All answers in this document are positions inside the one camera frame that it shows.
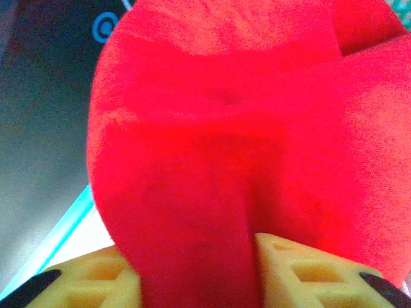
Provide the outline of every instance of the yellow plastic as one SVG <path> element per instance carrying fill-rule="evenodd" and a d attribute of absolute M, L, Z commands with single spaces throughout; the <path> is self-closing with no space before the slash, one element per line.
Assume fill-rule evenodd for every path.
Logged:
<path fill-rule="evenodd" d="M 372 268 L 270 234 L 256 242 L 265 308 L 393 307 L 359 276 L 381 277 Z M 142 307 L 139 276 L 115 246 L 52 269 L 62 275 L 27 308 Z"/>

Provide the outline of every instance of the blue symbol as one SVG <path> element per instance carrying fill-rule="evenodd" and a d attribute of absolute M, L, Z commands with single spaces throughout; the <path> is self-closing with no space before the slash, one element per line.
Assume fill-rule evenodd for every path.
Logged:
<path fill-rule="evenodd" d="M 92 24 L 92 35 L 99 43 L 106 43 L 118 23 L 118 17 L 112 12 L 101 13 Z"/>

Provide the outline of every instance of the red plush toy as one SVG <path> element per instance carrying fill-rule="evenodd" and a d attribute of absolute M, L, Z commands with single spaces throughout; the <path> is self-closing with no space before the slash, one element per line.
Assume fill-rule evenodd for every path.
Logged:
<path fill-rule="evenodd" d="M 139 0 L 88 168 L 144 306 L 260 307 L 253 234 L 411 268 L 411 36 L 384 0 Z"/>

